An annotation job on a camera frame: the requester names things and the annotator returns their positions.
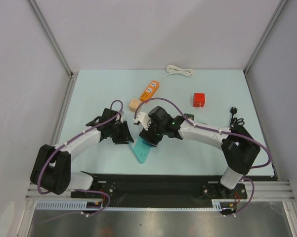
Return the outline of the teal triangular power strip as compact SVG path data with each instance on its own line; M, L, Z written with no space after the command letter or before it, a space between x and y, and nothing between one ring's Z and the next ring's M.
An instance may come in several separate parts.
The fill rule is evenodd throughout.
M147 160L152 146L143 143L142 138L135 139L133 143L129 143L129 147L140 164L144 164Z

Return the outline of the beige cube plug adapter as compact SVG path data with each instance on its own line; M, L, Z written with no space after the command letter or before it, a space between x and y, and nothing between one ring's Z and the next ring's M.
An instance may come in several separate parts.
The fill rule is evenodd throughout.
M133 98L128 105L129 110L131 112L135 112L140 104L141 104L141 101L139 99Z

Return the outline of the dark green cube plug adapter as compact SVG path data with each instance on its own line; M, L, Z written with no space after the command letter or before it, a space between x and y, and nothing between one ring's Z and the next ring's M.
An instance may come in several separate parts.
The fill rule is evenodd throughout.
M194 120L195 116L193 114L184 114L188 119Z

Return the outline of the blue cube plug adapter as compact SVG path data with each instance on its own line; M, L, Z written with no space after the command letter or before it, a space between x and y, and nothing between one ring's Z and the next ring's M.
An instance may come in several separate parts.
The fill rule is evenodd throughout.
M144 143L145 145L147 145L147 146L151 146L151 144L150 144L149 142L145 141L145 140L143 140L143 143Z

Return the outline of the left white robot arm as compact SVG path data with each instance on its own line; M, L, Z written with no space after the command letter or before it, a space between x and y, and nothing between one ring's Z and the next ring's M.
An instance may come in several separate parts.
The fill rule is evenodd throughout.
M67 142L40 147L30 176L41 195L60 195L66 190L82 190L88 197L99 193L96 176L72 171L72 162L90 147L110 138L116 145L134 142L127 121L120 112L105 108L86 124L85 130Z

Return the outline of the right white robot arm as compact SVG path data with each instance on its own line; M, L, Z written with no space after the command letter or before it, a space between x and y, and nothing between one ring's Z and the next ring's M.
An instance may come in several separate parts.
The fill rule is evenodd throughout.
M223 198L230 198L235 194L238 181L248 174L260 152L260 146L254 143L243 126L220 129L202 125L185 115L173 118L160 106L149 113L139 112L134 116L133 122L143 126L139 136L152 147L156 147L167 136L201 142L221 150L227 162L227 168L218 185L218 193Z

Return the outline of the red cube plug adapter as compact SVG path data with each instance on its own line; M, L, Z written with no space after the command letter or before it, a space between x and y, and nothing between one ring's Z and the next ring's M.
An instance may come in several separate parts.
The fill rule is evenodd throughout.
M203 108L206 102L206 97L204 93L196 92L193 96L193 107Z

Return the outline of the orange power strip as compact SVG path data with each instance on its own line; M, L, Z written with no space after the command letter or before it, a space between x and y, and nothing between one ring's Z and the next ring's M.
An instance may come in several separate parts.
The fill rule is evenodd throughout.
M156 91L158 90L160 83L158 81L151 81L151 83L147 86L144 92L140 96L140 101L144 102L154 96Z

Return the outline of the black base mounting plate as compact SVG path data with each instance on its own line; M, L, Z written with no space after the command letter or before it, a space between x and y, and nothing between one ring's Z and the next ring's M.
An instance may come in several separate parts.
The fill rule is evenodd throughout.
M114 206L195 206L202 200L221 199L239 201L247 199L245 185L225 191L219 188L220 176L204 175L134 175L96 174L92 193L71 192L72 198L100 198L100 191L107 193Z

